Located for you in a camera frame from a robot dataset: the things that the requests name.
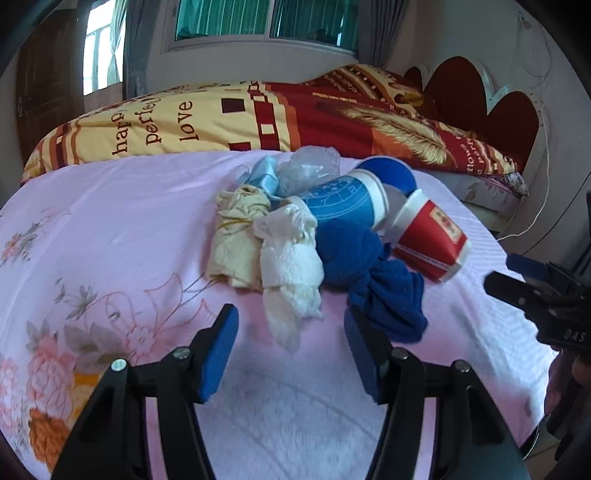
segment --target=white wall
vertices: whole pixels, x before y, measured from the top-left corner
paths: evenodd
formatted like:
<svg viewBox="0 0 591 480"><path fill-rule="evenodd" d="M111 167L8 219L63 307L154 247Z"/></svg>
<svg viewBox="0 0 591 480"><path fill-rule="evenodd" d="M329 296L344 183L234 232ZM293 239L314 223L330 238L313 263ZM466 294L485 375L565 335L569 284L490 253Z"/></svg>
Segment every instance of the white wall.
<svg viewBox="0 0 591 480"><path fill-rule="evenodd" d="M545 103L550 127L548 202L528 233L504 242L507 250L525 252L552 228L591 171L591 100L558 45L514 0L411 1L414 5L407 12L403 30L407 30L406 38L412 39L412 50L409 54L406 45L397 46L388 62L390 68L399 73L415 64L433 69L443 60L461 55L480 60L497 88L509 83L518 89L532 88ZM528 22L526 28L519 24L520 11ZM539 78L531 74L539 76L548 68L550 72L540 85ZM560 262L571 254L587 229L584 193L591 187L591 182L588 184L528 256ZM544 161L530 185L531 196L515 215L511 232L529 226L543 202L546 186Z"/></svg>
<svg viewBox="0 0 591 480"><path fill-rule="evenodd" d="M151 91L185 83L267 80L302 82L349 63L350 54L273 42L234 42L166 52L171 2L163 0L148 61Z"/></svg>
<svg viewBox="0 0 591 480"><path fill-rule="evenodd" d="M15 77L17 55L14 56L0 78L0 206L18 190L22 175L21 151L18 146L17 125L14 116Z"/></svg>

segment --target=teal window glass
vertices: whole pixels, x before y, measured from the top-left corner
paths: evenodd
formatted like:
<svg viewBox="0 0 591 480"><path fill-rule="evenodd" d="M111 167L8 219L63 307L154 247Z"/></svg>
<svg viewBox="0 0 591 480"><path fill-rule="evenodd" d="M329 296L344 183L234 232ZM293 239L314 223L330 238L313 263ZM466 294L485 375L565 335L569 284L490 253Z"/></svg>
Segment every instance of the teal window glass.
<svg viewBox="0 0 591 480"><path fill-rule="evenodd" d="M358 0L275 0L271 36L357 50Z"/></svg>
<svg viewBox="0 0 591 480"><path fill-rule="evenodd" d="M176 40L208 35L264 35L269 0L181 0Z"/></svg>

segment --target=bed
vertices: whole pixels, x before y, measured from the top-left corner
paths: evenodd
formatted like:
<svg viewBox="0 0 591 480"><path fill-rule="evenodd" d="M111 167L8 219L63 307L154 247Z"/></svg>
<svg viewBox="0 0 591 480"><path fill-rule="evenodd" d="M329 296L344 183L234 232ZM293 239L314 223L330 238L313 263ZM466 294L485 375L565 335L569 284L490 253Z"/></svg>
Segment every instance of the bed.
<svg viewBox="0 0 591 480"><path fill-rule="evenodd" d="M416 66L405 78L437 106L438 118L491 143L518 167L505 176L475 177L430 171L486 227L502 236L545 154L548 122L537 94L497 89L486 67L477 60L452 57L435 70Z"/></svg>
<svg viewBox="0 0 591 480"><path fill-rule="evenodd" d="M323 319L308 325L296 353L276 345L260 294L211 284L203 276L215 194L237 168L265 154L284 161L287 150L310 141L336 142L342 173L363 156L393 149L424 166L412 148L372 127L382 112L411 122L425 119L423 126L449 140L447 149L458 149L453 161L440 155L441 162L427 164L438 171L468 167L462 144L475 145L489 175L517 167L462 129L425 117L429 100L419 105L416 90L399 87L390 74L375 73L394 84L381 91L371 89L359 70L348 71L355 77L345 80L365 85L365 96L331 75L303 86L183 87L92 112L40 142L24 186L0 215L0 430L28 472L49 478L113 359L158 360L210 325L230 302L241 315L236 345L219 392L197 409L217 477L364 478L385 410L363 391L349 352L345 295L323 292ZM362 83L348 80L356 77ZM331 80L336 84L327 86ZM336 93L335 85L343 91ZM397 95L403 96L399 102ZM195 96L205 100L198 103ZM363 120L341 115L335 103L361 104L356 113ZM156 118L165 104L173 114ZM368 113L372 109L379 115ZM229 127L225 115L239 121ZM332 123L325 125L326 118ZM397 125L409 125L405 121ZM339 135L326 138L333 129ZM202 151L187 151L199 142ZM185 150L171 153L171 145ZM415 176L468 235L473 252L448 282L427 282L423 311L429 327L420 343L406 347L436 364L470 362L521 445L543 416L554 353L536 341L535 326L519 310L485 294L488 272L511 274L489 230L440 180L422 171ZM158 480L165 475L156 428L154 405L148 404ZM430 470L433 429L434 404L426 402L417 480Z"/></svg>

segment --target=blue gripper pad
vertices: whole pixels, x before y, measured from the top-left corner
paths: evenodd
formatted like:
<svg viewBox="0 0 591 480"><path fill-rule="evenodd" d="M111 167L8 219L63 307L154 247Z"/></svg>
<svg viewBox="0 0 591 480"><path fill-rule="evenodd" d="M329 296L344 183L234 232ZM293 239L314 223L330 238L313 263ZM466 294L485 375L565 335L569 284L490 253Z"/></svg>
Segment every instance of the blue gripper pad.
<svg viewBox="0 0 591 480"><path fill-rule="evenodd" d="M238 333L238 309L226 304L207 332L208 349L203 358L199 397L205 403L220 386L223 372Z"/></svg>
<svg viewBox="0 0 591 480"><path fill-rule="evenodd" d="M347 308L344 323L345 335L363 388L377 404L387 403L382 380L388 373L389 354L392 351L388 337L369 324L358 306Z"/></svg>
<svg viewBox="0 0 591 480"><path fill-rule="evenodd" d="M517 254L507 255L505 265L509 270L520 273L524 277L539 281L548 281L550 274L545 263L536 262L531 258L525 258Z"/></svg>

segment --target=red paper cup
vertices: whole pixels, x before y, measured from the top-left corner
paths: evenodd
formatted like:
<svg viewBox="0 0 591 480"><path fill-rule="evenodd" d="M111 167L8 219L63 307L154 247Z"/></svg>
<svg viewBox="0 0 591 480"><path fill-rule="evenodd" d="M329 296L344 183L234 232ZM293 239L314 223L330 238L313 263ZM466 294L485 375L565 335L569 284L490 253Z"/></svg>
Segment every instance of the red paper cup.
<svg viewBox="0 0 591 480"><path fill-rule="evenodd" d="M383 240L409 267L437 281L450 279L470 253L466 234L421 190L408 198Z"/></svg>

